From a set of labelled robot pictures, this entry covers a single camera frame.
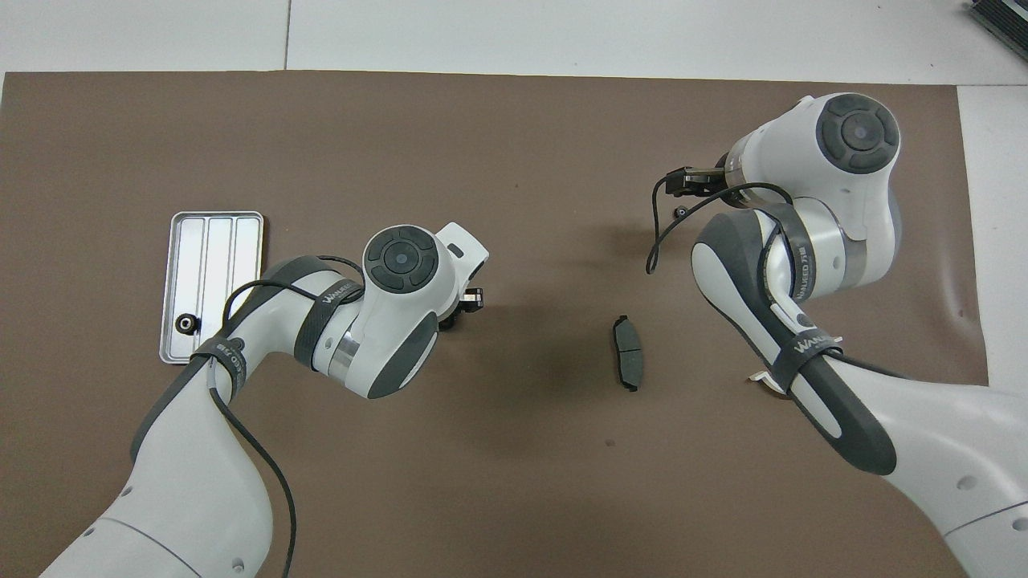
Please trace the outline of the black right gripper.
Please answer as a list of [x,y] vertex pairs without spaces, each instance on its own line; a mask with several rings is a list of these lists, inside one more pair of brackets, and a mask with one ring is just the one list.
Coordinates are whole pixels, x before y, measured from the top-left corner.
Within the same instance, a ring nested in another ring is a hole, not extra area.
[[666,194],[672,197],[684,197],[684,195],[711,197],[728,188],[724,167],[673,169],[665,175],[665,183]]

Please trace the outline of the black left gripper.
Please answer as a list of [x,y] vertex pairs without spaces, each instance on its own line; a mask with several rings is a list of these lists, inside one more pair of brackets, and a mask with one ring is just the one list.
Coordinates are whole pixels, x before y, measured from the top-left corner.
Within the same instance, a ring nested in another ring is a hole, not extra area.
[[480,287],[469,287],[458,297],[458,308],[449,312],[445,317],[440,318],[438,329],[440,332],[449,332],[458,322],[458,317],[465,311],[480,311],[484,308],[484,291]]

